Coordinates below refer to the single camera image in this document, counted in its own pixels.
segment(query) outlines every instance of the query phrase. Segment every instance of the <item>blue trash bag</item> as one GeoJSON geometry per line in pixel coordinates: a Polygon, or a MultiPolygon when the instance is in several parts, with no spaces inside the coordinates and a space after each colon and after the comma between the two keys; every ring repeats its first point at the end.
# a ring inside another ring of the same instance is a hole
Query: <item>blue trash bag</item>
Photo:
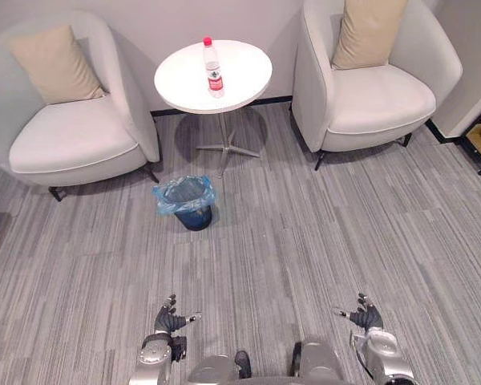
{"type": "Polygon", "coordinates": [[[157,197],[157,213],[160,215],[192,213],[210,206],[216,193],[210,179],[203,176],[182,176],[152,190],[157,197]]]}

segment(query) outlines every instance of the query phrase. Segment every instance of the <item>trash can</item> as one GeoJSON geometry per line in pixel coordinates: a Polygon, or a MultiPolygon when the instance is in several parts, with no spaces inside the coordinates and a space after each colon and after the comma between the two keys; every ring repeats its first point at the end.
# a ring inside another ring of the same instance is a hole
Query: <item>trash can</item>
{"type": "Polygon", "coordinates": [[[157,213],[175,214],[186,229],[200,231],[212,222],[211,205],[216,199],[207,176],[182,176],[153,188],[157,213]]]}

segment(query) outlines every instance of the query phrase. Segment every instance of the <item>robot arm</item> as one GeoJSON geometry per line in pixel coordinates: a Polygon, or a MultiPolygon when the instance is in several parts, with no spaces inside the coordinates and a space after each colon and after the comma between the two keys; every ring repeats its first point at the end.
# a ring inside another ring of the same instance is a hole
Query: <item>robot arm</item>
{"type": "Polygon", "coordinates": [[[402,357],[397,339],[383,330],[383,320],[378,309],[364,294],[358,295],[356,312],[338,311],[338,315],[365,329],[365,334],[351,332],[351,345],[360,364],[377,385],[414,385],[410,364],[402,357]]]}
{"type": "Polygon", "coordinates": [[[135,373],[129,385],[164,385],[169,383],[171,364],[185,358],[187,339],[172,337],[190,322],[200,319],[200,314],[189,317],[175,315],[176,296],[173,294],[164,300],[155,319],[155,333],[148,335],[137,357],[135,373]]]}

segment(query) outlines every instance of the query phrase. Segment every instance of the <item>throw pillow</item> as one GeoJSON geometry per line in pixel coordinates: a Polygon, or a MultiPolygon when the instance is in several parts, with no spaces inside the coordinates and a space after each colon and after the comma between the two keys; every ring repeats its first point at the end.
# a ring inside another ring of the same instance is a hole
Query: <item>throw pillow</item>
{"type": "Polygon", "coordinates": [[[333,68],[388,63],[408,0],[346,0],[333,68]]]}
{"type": "Polygon", "coordinates": [[[47,104],[105,95],[70,26],[14,38],[8,45],[47,104]]]}

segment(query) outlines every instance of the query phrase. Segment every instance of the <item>table top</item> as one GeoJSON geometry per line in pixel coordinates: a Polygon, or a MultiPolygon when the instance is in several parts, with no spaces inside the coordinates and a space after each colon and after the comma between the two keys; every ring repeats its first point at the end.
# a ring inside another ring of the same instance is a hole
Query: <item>table top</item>
{"type": "Polygon", "coordinates": [[[255,46],[234,40],[214,40],[223,77],[224,95],[213,97],[203,59],[203,43],[185,47],[157,68],[154,83],[170,106],[194,114],[216,114],[251,103],[269,85],[273,65],[255,46]]]}

